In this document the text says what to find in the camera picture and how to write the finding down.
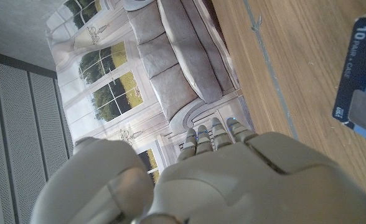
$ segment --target gray sofa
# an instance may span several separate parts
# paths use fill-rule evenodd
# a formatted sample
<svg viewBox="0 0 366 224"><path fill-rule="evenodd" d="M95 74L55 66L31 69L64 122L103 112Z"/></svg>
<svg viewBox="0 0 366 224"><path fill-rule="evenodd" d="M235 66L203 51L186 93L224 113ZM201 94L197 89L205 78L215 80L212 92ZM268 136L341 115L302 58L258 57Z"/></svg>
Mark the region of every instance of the gray sofa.
<svg viewBox="0 0 366 224"><path fill-rule="evenodd" d="M233 84L193 0L125 0L148 78L173 133Z"/></svg>

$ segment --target wall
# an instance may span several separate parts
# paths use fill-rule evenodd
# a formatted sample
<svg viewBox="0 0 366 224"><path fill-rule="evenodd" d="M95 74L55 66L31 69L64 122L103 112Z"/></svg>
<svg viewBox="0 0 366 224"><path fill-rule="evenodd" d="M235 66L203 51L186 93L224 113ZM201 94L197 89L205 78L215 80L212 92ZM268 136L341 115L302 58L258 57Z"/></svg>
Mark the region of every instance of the wall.
<svg viewBox="0 0 366 224"><path fill-rule="evenodd" d="M0 64L0 213L4 223L29 223L38 194L72 149L57 81Z"/></svg>

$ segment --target ceiling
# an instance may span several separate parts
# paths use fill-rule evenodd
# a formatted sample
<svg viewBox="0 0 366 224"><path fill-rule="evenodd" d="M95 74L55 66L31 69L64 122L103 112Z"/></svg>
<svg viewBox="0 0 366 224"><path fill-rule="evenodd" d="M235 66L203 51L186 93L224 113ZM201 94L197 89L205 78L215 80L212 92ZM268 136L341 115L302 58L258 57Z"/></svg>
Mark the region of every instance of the ceiling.
<svg viewBox="0 0 366 224"><path fill-rule="evenodd" d="M65 0L0 0L0 54L55 70L45 23Z"/></svg>

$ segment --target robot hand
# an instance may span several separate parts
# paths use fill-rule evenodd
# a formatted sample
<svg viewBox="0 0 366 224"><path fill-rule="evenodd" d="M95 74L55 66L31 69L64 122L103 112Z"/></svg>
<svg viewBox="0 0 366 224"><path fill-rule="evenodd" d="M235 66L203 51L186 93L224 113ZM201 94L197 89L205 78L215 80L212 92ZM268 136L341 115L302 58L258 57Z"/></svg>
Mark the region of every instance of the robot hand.
<svg viewBox="0 0 366 224"><path fill-rule="evenodd" d="M339 166L233 118L188 130L155 188L125 142L89 138L49 180L31 223L366 223L366 195Z"/></svg>

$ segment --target wooden surface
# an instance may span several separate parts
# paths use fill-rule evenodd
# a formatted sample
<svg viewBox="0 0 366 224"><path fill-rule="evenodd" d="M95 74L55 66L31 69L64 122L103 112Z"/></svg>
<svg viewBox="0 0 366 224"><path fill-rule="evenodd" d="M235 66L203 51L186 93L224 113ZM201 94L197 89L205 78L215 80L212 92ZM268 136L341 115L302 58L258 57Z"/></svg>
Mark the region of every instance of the wooden surface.
<svg viewBox="0 0 366 224"><path fill-rule="evenodd" d="M366 191L366 139L332 114L355 18L366 0L212 0L256 132L278 131L337 161ZM258 20L279 90L245 7ZM278 91L289 111L284 112Z"/></svg>

